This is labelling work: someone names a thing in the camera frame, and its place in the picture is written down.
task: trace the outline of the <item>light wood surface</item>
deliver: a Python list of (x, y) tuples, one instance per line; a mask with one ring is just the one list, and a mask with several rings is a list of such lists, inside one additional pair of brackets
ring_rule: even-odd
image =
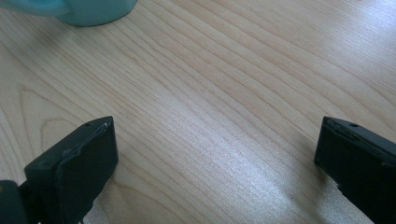
[(396, 141), (396, 3), (139, 0), (77, 28), (0, 10), (0, 177), (112, 115), (86, 223), (371, 223), (313, 163), (323, 116)]

